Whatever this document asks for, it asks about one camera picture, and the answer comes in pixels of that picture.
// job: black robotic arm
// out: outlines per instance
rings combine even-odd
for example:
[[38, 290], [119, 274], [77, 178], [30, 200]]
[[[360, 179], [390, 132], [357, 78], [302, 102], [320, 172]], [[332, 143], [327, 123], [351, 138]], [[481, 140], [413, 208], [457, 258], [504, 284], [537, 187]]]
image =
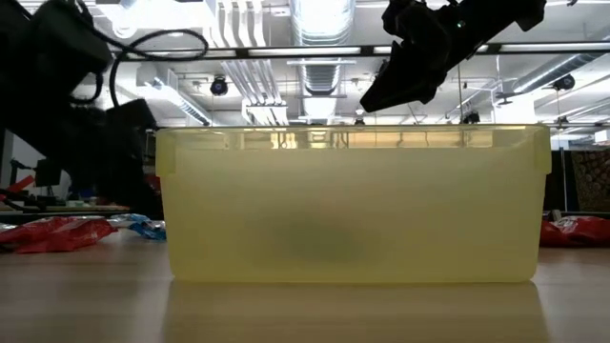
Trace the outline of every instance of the black robotic arm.
[[[148, 55], [135, 46], [162, 34], [180, 31], [203, 43], [192, 56]], [[102, 111], [80, 106], [90, 100], [71, 93], [90, 73], [101, 75], [112, 63], [108, 44], [152, 61], [190, 61], [207, 52], [208, 44], [191, 30], [160, 30], [122, 45], [93, 27], [80, 1], [49, 0], [34, 15], [16, 0], [0, 0], [0, 127], [21, 137], [53, 160], [76, 188], [96, 187], [100, 195], [153, 218], [163, 216], [161, 199], [145, 182], [139, 135], [155, 129], [143, 99]], [[114, 92], [114, 78], [111, 92]]]
[[450, 0], [438, 10], [425, 2], [390, 0], [383, 28], [402, 38], [387, 67], [364, 94], [364, 110], [430, 102], [447, 72], [514, 22], [528, 31], [544, 18], [546, 0]]

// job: wire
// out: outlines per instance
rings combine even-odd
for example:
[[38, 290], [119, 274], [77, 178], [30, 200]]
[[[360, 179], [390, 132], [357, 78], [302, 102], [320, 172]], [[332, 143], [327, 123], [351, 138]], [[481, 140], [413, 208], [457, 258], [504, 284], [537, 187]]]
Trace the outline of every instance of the wire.
[[[198, 40], [201, 41], [201, 43], [203, 43], [203, 49], [201, 50], [201, 52], [199, 52], [195, 55], [183, 56], [183, 57], [168, 57], [168, 56], [150, 55], [152, 58], [149, 58], [149, 55], [147, 53], [140, 52], [140, 51], [138, 53], [135, 52], [136, 50], [134, 48], [141, 45], [142, 43], [145, 43], [153, 38], [156, 38], [156, 37], [159, 37], [162, 35], [166, 35], [166, 34], [172, 34], [172, 33], [184, 33], [184, 34], [197, 38]], [[110, 92], [111, 92], [112, 105], [115, 107], [119, 106], [118, 99], [116, 97], [116, 73], [118, 72], [119, 64], [123, 61], [123, 59], [127, 56], [128, 53], [135, 53], [137, 55], [144, 56], [145, 60], [147, 60], [147, 61], [191, 62], [191, 61], [199, 60], [201, 57], [203, 57], [208, 52], [208, 48], [209, 48], [208, 41], [201, 34], [195, 32], [193, 30], [187, 30], [187, 29], [158, 30], [158, 31], [146, 34], [146, 35], [134, 40], [131, 44], [129, 44], [128, 47], [122, 48], [122, 51], [116, 56], [116, 58], [114, 59], [114, 63], [112, 63], [111, 74], [110, 74], [110, 78], [108, 80], [109, 88], [110, 88]]]
[[411, 108], [411, 104], [407, 104], [407, 107], [409, 108], [409, 111], [411, 111], [411, 115], [413, 115], [413, 120], [416, 121], [416, 125], [419, 125], [419, 122], [417, 121], [416, 114], [413, 112], [413, 109]]
[[[70, 10], [70, 13], [72, 13], [72, 15], [74, 15], [76, 18], [78, 18], [78, 20], [94, 36], [96, 36], [97, 38], [103, 40], [104, 42], [106, 42], [110, 45], [113, 45], [113, 46], [121, 49], [121, 52], [118, 53], [116, 55], [116, 57], [114, 58], [114, 62], [112, 63], [110, 78], [108, 81], [110, 93], [111, 93], [112, 105], [115, 107], [119, 106], [118, 99], [116, 97], [116, 74], [118, 72], [119, 64], [123, 61], [123, 59], [127, 56], [128, 53], [138, 55], [138, 56], [144, 58], [144, 60], [150, 61], [150, 62], [192, 62], [192, 61], [197, 61], [197, 60], [201, 59], [201, 57], [205, 56], [206, 53], [208, 53], [208, 49], [210, 48], [210, 44], [208, 44], [208, 41], [203, 37], [203, 35], [195, 32], [193, 30], [188, 30], [188, 29], [157, 30], [157, 31], [151, 32], [149, 34], [146, 34], [146, 35], [134, 40], [129, 45], [125, 45], [115, 39], [110, 38], [109, 36], [107, 36], [106, 34], [104, 34], [101, 31], [97, 30], [93, 26], [92, 20], [90, 20], [90, 19], [92, 19], [91, 13], [87, 9], [87, 6], [82, 2], [82, 0], [78, 0], [78, 6], [80, 7], [80, 9], [82, 11], [81, 13], [78, 13], [78, 11], [73, 11], [73, 10]], [[160, 37], [160, 36], [163, 36], [166, 34], [172, 34], [172, 33], [183, 33], [183, 34], [190, 35], [192, 37], [197, 38], [203, 45], [203, 47], [201, 48], [201, 51], [196, 54], [190, 55], [190, 56], [171, 57], [171, 56], [158, 56], [158, 55], [146, 53], [144, 51], [136, 49], [137, 46], [139, 46], [151, 39], [154, 39], [156, 37]]]

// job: desk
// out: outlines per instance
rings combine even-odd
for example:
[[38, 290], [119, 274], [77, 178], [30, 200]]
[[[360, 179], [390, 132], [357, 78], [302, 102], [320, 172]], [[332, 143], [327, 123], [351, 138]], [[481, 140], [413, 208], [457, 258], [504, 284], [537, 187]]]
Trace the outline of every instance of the desk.
[[542, 250], [533, 283], [413, 287], [172, 282], [131, 232], [0, 255], [0, 342], [610, 342], [610, 251]]
[[93, 207], [49, 206], [45, 212], [38, 212], [36, 208], [30, 209], [32, 212], [20, 212], [11, 208], [0, 207], [0, 223], [20, 225], [54, 215], [101, 215], [110, 217], [115, 214], [129, 213], [128, 208], [114, 205]]

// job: red plastic bag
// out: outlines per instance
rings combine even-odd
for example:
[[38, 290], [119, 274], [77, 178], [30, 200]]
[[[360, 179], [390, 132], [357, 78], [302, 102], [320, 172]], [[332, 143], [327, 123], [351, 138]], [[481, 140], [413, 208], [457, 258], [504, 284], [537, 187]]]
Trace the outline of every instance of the red plastic bag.
[[564, 217], [542, 222], [542, 247], [610, 247], [610, 220], [590, 217]]
[[78, 218], [49, 217], [38, 219], [14, 229], [0, 232], [0, 244], [37, 242], [47, 238], [51, 232], [59, 230], [75, 220], [78, 220]]
[[106, 219], [76, 220], [50, 233], [45, 240], [21, 245], [14, 252], [71, 252], [93, 245], [113, 232], [116, 229]]

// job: translucent plastic bin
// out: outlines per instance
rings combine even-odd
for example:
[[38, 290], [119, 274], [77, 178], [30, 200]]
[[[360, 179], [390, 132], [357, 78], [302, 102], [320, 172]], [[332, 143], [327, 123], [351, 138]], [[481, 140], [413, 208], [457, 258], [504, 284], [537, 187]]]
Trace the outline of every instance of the translucent plastic bin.
[[543, 126], [157, 134], [170, 262], [206, 282], [517, 282], [538, 257]]

